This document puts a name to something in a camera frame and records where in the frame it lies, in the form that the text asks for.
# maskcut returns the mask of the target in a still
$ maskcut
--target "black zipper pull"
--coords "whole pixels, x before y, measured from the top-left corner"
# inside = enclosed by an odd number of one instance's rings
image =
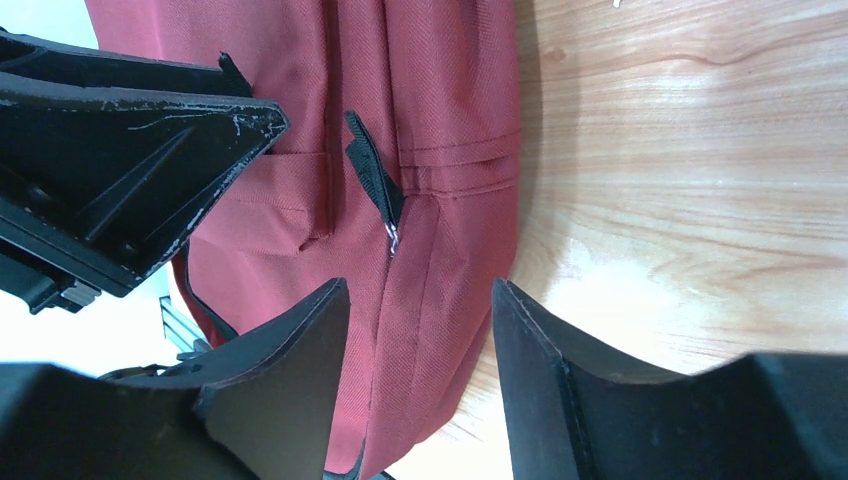
[[[400,243],[398,224],[406,197],[403,196],[403,191],[383,168],[377,146],[374,145],[374,140],[368,134],[368,130],[365,129],[359,115],[353,111],[347,111],[344,115],[347,126],[353,133],[353,141],[347,146],[345,153],[353,163],[356,176],[359,177],[359,182],[365,189],[365,193],[380,210],[383,223],[386,225],[386,232],[389,234],[389,251],[394,257]]]

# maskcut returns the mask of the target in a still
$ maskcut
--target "zipper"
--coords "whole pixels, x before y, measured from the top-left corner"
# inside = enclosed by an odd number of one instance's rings
[[[400,245],[398,225],[406,197],[383,168],[377,146],[359,115],[353,111],[347,111],[344,115],[353,134],[353,141],[347,146],[345,153],[353,164],[365,193],[380,211],[386,233],[389,235],[389,255],[394,258]]]

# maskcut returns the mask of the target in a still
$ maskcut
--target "wood grain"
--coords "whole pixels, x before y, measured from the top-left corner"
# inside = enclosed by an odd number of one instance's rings
[[[684,373],[848,352],[848,3],[517,0],[513,280]],[[511,478],[491,341],[399,480]]]

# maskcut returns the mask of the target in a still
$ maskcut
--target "zipper pull cord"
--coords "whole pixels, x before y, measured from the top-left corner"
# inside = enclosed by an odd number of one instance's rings
[[[377,146],[359,115],[353,111],[347,111],[344,115],[347,126],[353,134],[353,141],[347,146],[345,153],[353,164],[365,193],[380,211],[389,235],[389,253],[394,257],[400,244],[398,225],[406,197],[383,168]]]

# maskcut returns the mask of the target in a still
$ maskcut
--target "wooden table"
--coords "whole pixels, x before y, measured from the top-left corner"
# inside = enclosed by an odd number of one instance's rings
[[[684,373],[848,352],[848,2],[516,0],[513,280]],[[493,343],[399,480],[512,478]]]

